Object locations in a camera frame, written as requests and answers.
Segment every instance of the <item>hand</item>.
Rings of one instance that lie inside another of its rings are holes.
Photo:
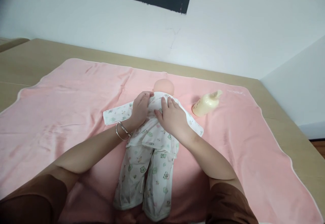
[[[155,110],[160,125],[181,144],[189,142],[196,133],[188,125],[185,111],[171,97],[168,97],[167,103],[162,97],[161,107],[162,114]]]
[[[123,122],[124,127],[128,132],[132,132],[140,127],[144,122],[148,114],[149,98],[153,96],[153,92],[143,91],[137,98],[135,98],[132,106],[132,114],[129,119]]]

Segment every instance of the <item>bangle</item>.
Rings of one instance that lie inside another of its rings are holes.
[[[127,140],[129,139],[129,137],[128,137],[127,139],[122,139],[121,136],[118,134],[118,131],[117,131],[117,125],[118,125],[118,123],[117,123],[116,126],[115,126],[115,131],[116,131],[117,136],[118,136],[121,140],[123,140],[123,141],[127,141]]]
[[[125,127],[123,126],[123,124],[121,123],[121,121],[118,122],[119,125],[121,126],[121,128],[124,130],[124,132],[126,132],[126,134],[131,138],[131,134],[129,134],[129,132],[125,129]]]

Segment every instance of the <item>pink blanket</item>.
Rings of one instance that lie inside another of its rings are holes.
[[[201,95],[223,91],[215,111],[194,117],[204,127],[203,138],[234,167],[260,222],[323,223],[312,196],[294,173],[291,159],[280,149],[246,88],[79,59],[65,61],[37,85],[23,89],[16,103],[1,113],[0,197],[72,146],[107,129],[103,111],[152,90],[154,82],[162,78],[174,83],[175,97],[188,112]],[[125,143],[121,143],[80,179],[68,196],[61,221],[112,222],[124,152]],[[180,146],[168,221],[203,220],[208,192],[207,177]]]

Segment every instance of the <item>bed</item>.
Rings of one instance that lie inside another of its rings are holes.
[[[0,111],[15,102],[21,89],[37,84],[43,76],[69,58],[165,71],[246,87],[262,109],[263,117],[280,147],[292,159],[296,174],[325,217],[325,160],[259,80],[41,39],[14,42],[6,47],[6,50],[3,49],[5,51],[0,51]]]

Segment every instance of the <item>brown sleeve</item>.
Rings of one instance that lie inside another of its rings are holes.
[[[206,223],[258,224],[246,197],[234,186],[217,183],[210,190]]]
[[[62,181],[52,175],[35,177],[0,201],[0,222],[56,223],[66,198]]]

